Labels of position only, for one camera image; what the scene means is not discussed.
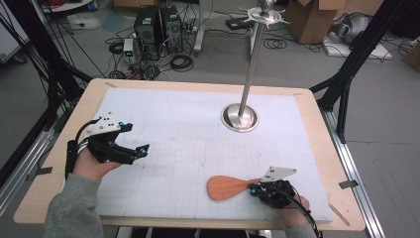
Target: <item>metal pole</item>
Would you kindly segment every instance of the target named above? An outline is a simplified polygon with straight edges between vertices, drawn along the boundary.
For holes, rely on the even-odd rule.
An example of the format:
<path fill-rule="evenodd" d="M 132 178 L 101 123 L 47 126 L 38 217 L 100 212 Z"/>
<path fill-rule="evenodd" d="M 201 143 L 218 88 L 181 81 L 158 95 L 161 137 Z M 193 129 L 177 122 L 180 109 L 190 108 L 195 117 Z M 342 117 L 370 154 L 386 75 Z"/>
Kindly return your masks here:
<path fill-rule="evenodd" d="M 257 58 L 259 57 L 261 42 L 263 38 L 264 24 L 258 24 L 256 33 L 256 41 L 254 42 L 253 53 L 251 54 L 251 62 L 248 67 L 247 79 L 245 81 L 244 92 L 242 93 L 241 106 L 239 107 L 239 117 L 244 115 L 245 106 L 247 104 L 248 94 L 250 94 L 251 88 L 251 76 L 254 74 L 254 68 L 256 67 Z"/>

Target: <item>human hand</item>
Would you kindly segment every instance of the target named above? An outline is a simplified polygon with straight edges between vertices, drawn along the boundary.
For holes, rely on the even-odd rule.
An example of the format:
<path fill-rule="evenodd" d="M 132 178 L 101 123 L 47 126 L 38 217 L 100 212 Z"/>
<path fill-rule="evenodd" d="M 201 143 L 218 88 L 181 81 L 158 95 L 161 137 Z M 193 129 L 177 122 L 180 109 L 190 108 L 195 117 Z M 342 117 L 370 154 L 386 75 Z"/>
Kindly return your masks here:
<path fill-rule="evenodd" d="M 304 196 L 295 195 L 294 198 L 297 201 L 301 201 L 302 205 L 309 210 L 309 201 Z M 275 209 L 275 211 L 281 216 L 281 220 L 286 228 L 303 226 L 309 223 L 308 218 L 302 213 L 302 211 L 294 204 L 284 206 L 282 209 Z"/>
<path fill-rule="evenodd" d="M 115 162 L 100 163 L 90 153 L 89 149 L 84 148 L 78 154 L 73 174 L 76 176 L 101 180 L 108 172 L 119 168 L 121 164 Z"/>

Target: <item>white paper sheet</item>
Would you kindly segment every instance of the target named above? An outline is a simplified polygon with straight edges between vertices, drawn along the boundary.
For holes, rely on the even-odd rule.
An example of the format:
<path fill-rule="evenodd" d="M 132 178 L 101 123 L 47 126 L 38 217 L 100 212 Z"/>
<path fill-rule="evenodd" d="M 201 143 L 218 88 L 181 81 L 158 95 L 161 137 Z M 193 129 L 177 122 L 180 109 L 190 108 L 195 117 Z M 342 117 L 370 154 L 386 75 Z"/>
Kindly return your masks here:
<path fill-rule="evenodd" d="M 294 97 L 253 95 L 248 98 L 260 115 L 252 132 L 226 128 L 222 109 L 239 102 L 241 94 L 110 88 L 96 116 L 111 111 L 133 131 L 122 133 L 120 146 L 151 144 L 149 155 L 132 166 L 109 173 L 99 189 L 101 215 L 278 219 L 247 190 L 214 201 L 206 189 L 213 176 L 255 179 L 269 166 L 295 168 L 289 178 L 311 201 L 318 221 L 332 220 Z"/>

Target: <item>gray floor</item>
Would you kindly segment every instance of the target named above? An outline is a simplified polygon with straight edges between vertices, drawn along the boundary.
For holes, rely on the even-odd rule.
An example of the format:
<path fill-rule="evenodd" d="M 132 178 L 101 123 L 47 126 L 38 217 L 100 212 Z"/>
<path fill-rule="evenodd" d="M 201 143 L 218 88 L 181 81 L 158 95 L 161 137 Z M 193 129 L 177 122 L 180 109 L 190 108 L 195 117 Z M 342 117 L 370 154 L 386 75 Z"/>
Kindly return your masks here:
<path fill-rule="evenodd" d="M 133 21 L 121 18 L 107 4 L 94 14 L 101 20 L 102 27 L 74 37 L 99 68 L 106 71 L 111 54 L 104 40 L 115 37 L 117 31 L 130 27 Z M 212 17 L 206 27 L 227 30 L 223 24 L 225 19 L 227 17 Z M 65 38 L 77 67 L 90 75 L 99 74 L 77 46 Z M 158 80 L 243 84 L 249 63 L 249 40 L 212 32 L 206 33 L 205 41 L 203 53 L 193 58 L 193 70 L 170 70 L 169 77 L 161 74 Z M 385 235 L 418 237 L 420 72 L 402 62 L 403 56 L 395 51 L 395 45 L 384 45 L 392 51 L 392 60 L 369 59 L 352 84 L 346 138 Z M 283 50 L 262 47 L 253 84 L 307 88 L 334 75 L 344 60 L 327 57 L 324 51 L 311 52 L 292 42 L 287 42 Z M 29 63 L 0 65 L 0 98 L 0 166 L 3 166 L 47 105 L 42 85 Z M 42 226 L 13 221 L 13 213 L 29 185 L 29 182 L 24 184 L 0 218 L 2 237 L 41 237 Z M 115 236 L 115 227 L 105 228 L 107 237 Z M 368 235 L 365 231 L 326 232 L 325 237 Z"/>

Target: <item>orange spatula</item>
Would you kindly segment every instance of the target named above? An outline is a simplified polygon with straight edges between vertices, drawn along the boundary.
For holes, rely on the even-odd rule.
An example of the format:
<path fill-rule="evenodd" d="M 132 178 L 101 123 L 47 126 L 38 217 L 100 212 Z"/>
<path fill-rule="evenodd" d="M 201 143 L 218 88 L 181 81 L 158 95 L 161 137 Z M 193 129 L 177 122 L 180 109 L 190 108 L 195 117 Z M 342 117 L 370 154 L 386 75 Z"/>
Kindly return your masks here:
<path fill-rule="evenodd" d="M 257 183 L 260 178 L 241 180 L 233 177 L 214 176 L 207 181 L 207 191 L 214 200 L 226 200 L 248 188 L 250 183 Z"/>

